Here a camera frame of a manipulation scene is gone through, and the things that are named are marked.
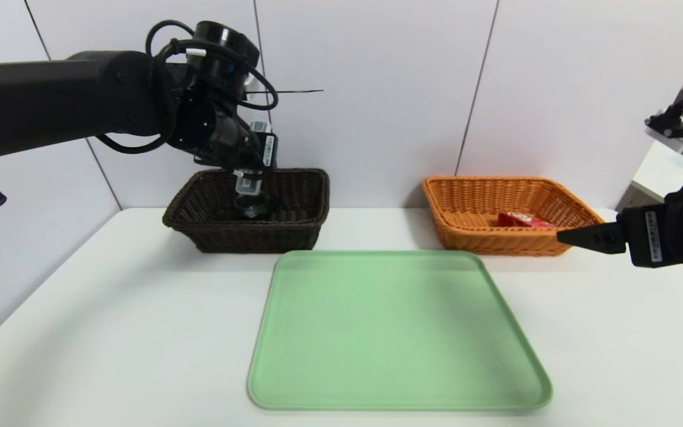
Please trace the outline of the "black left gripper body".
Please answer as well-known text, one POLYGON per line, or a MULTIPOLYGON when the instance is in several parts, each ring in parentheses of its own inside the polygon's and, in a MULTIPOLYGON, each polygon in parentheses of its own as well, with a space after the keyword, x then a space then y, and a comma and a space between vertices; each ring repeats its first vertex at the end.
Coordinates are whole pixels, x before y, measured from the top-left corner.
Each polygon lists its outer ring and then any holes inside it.
POLYGON ((237 145, 236 170, 248 174, 265 173, 276 168, 277 136, 270 132, 251 132, 237 145))

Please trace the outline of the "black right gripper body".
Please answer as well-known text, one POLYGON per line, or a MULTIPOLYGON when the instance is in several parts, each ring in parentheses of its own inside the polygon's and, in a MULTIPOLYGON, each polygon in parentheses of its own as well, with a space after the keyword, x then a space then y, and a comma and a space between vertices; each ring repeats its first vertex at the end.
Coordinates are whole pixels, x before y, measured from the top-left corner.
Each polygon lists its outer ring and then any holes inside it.
POLYGON ((683 264, 683 187, 658 205, 627 208, 616 219, 633 265, 660 268, 683 264))

